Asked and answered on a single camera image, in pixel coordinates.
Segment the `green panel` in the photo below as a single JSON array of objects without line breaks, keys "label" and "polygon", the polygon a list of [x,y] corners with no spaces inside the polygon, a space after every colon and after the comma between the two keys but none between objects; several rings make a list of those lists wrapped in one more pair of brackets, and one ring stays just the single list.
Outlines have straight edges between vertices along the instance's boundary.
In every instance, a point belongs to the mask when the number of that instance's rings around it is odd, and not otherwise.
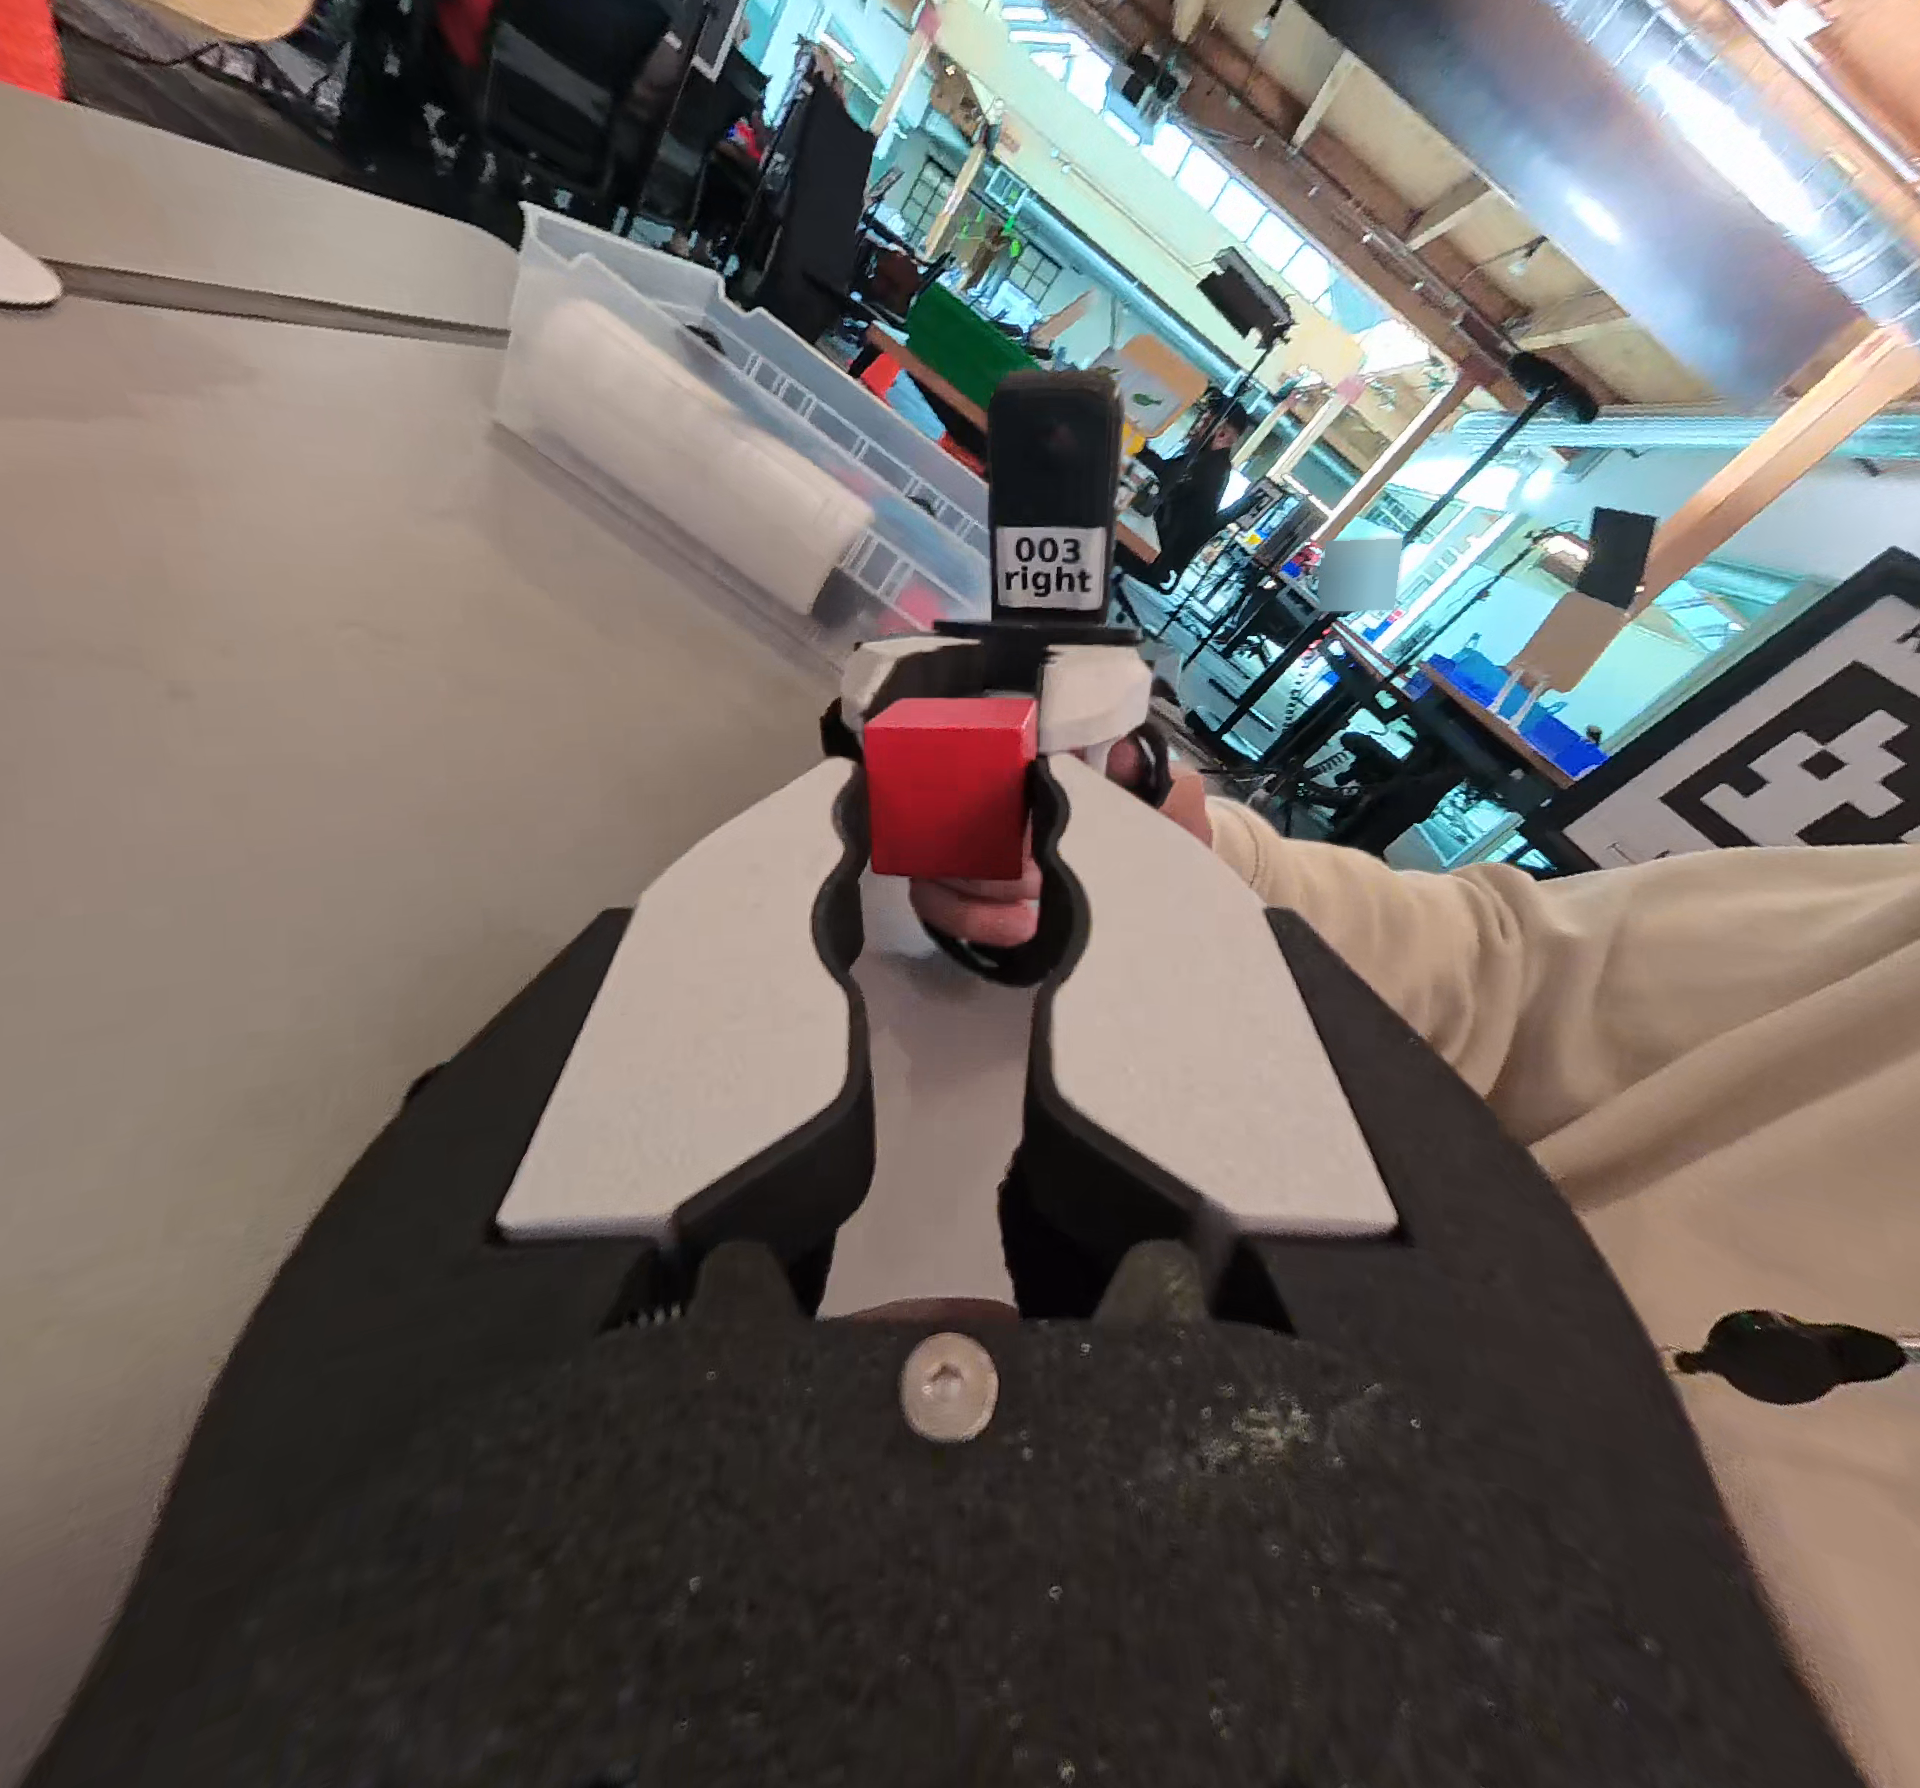
[{"label": "green panel", "polygon": [[913,299],[909,354],[974,406],[987,406],[1002,380],[1042,367],[1015,331],[1002,331],[944,284]]}]

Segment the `red box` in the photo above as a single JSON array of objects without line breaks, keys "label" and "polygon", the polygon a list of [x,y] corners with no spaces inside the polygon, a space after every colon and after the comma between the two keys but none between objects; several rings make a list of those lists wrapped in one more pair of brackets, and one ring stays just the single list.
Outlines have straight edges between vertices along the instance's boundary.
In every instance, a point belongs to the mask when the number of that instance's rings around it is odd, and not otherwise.
[{"label": "red box", "polygon": [[0,79],[42,98],[71,94],[56,0],[0,0]]}]

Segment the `black office chair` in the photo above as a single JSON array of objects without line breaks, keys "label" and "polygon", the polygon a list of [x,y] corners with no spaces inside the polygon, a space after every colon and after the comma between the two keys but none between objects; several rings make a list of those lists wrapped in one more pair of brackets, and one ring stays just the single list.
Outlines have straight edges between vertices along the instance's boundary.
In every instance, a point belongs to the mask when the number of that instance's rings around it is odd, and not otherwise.
[{"label": "black office chair", "polygon": [[497,0],[476,84],[479,152],[602,210],[626,94],[676,12],[679,0]]}]

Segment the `black light panel stand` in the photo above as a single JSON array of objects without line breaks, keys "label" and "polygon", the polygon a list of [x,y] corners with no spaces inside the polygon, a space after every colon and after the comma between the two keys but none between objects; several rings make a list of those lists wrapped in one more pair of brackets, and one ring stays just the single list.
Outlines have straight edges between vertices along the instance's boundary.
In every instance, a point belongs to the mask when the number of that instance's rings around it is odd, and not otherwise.
[{"label": "black light panel stand", "polygon": [[1240,253],[1221,247],[1199,274],[1196,292],[1221,311],[1240,336],[1260,336],[1265,349],[1293,331],[1293,311],[1276,284]]}]

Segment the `person's right hand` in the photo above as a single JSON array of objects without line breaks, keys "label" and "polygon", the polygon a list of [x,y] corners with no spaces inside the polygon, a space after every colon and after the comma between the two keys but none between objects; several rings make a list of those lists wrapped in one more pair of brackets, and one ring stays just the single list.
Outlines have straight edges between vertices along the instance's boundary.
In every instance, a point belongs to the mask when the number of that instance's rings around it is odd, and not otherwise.
[{"label": "person's right hand", "polygon": [[[1171,756],[1155,729],[1130,729],[1115,745],[1085,751],[1115,791],[1136,797],[1196,844],[1211,844],[1206,781]],[[1042,936],[1047,863],[1037,839],[1020,844],[1015,880],[913,880],[918,926],[946,948],[1010,956]]]}]

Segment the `black toggle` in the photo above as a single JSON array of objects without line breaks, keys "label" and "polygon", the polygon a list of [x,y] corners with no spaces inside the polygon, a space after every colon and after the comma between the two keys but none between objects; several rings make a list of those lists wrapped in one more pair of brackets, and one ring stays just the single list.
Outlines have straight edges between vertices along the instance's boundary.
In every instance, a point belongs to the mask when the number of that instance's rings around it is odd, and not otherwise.
[{"label": "black toggle", "polygon": [[1727,1313],[1696,1348],[1667,1349],[1671,1374],[1709,1374],[1761,1407],[1816,1407],[1920,1367],[1920,1337],[1787,1313]]}]

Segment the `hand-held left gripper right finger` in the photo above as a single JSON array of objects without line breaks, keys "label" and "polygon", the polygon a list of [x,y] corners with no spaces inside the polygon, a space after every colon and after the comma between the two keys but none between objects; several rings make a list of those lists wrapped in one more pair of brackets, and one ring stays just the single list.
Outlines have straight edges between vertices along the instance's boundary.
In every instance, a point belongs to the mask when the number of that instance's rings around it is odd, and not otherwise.
[{"label": "hand-held left gripper right finger", "polygon": [[1077,756],[1030,777],[1037,936],[1002,1255],[1030,1320],[1090,1316],[1119,1255],[1176,1240],[1206,1300],[1260,1248],[1391,1248],[1403,1223],[1281,948],[1199,839]]}]

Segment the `red cube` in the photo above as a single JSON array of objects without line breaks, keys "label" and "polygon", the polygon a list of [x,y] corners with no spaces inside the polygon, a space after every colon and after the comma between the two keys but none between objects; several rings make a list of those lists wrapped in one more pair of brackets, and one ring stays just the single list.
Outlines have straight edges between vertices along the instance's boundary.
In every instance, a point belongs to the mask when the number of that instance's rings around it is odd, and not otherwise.
[{"label": "red cube", "polygon": [[861,727],[870,868],[1010,885],[1025,863],[1037,698],[909,698]]}]

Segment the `grey desk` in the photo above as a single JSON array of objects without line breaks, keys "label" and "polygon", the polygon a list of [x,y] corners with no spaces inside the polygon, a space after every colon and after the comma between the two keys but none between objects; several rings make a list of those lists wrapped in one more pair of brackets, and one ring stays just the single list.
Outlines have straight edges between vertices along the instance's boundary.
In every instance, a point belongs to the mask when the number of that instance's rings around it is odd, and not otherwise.
[{"label": "grey desk", "polygon": [[517,253],[5,89],[0,1722],[75,1700],[267,1275],[825,674],[493,426]]}]

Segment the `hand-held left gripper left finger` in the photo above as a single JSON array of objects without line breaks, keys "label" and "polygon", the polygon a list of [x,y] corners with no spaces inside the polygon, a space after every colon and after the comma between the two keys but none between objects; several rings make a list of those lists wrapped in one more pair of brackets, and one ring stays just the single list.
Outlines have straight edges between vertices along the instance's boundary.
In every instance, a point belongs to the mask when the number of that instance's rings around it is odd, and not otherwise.
[{"label": "hand-held left gripper left finger", "polygon": [[816,762],[645,885],[497,1207],[497,1239],[641,1240],[679,1284],[762,1248],[825,1305],[879,1172],[870,781]]}]

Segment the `white paper towel roll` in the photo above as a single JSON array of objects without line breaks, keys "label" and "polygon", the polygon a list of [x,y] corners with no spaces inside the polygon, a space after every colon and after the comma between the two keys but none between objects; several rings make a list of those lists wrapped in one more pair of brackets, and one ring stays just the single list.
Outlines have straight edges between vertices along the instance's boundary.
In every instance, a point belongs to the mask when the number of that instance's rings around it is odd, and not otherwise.
[{"label": "white paper towel roll", "polygon": [[510,331],[501,413],[790,617],[814,617],[879,520],[738,400],[708,344],[645,331],[581,292]]}]

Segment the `clear plastic container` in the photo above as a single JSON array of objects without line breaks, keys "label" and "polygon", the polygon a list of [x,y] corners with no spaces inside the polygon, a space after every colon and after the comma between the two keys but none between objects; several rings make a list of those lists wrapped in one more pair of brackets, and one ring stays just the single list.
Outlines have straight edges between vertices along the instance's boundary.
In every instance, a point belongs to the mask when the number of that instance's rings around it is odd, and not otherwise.
[{"label": "clear plastic container", "polygon": [[734,306],[715,268],[617,238],[542,206],[522,206],[510,331],[574,292],[604,304],[645,331],[690,331],[708,344],[715,367],[738,383],[738,400],[816,465],[852,484],[852,493],[879,513],[873,534],[860,554],[847,554],[814,617],[790,617],[669,520],[609,493],[609,484],[592,475],[571,459],[555,459],[510,413],[501,413],[510,372],[504,349],[497,426],[587,486],[622,529],[636,534],[641,546],[653,546],[686,576],[708,583],[715,598],[734,603],[790,649],[829,664],[842,664],[861,642],[930,629],[938,619],[982,619],[987,486],[929,434],[778,318]]}]

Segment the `framed tag poster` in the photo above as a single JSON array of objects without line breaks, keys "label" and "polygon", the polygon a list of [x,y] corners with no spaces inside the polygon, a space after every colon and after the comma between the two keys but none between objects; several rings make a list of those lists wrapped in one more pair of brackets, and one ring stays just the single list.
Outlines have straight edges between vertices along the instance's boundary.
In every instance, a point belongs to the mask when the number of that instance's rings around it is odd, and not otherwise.
[{"label": "framed tag poster", "polygon": [[1555,874],[1920,839],[1920,563],[1878,554],[1521,818]]}]

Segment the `silver ventilation duct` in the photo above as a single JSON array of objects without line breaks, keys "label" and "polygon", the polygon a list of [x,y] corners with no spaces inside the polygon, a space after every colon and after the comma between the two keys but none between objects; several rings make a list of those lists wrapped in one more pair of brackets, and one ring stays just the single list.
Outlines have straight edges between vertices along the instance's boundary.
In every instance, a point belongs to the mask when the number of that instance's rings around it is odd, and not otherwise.
[{"label": "silver ventilation duct", "polygon": [[1465,159],[1709,395],[1839,326],[1914,349],[1914,238],[1683,0],[1326,0]]}]

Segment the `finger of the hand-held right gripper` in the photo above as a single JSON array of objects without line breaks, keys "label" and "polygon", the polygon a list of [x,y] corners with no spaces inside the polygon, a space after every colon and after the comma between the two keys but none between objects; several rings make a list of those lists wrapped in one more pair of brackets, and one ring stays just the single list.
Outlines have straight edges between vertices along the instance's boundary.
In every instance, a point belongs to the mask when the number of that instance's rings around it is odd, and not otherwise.
[{"label": "finger of the hand-held right gripper", "polygon": [[1155,671],[1130,644],[1053,644],[1037,683],[1037,756],[1090,756],[1151,722]]},{"label": "finger of the hand-held right gripper", "polygon": [[987,691],[982,642],[870,642],[847,655],[840,698],[816,722],[829,762],[861,762],[861,729],[904,701],[974,701]]}]

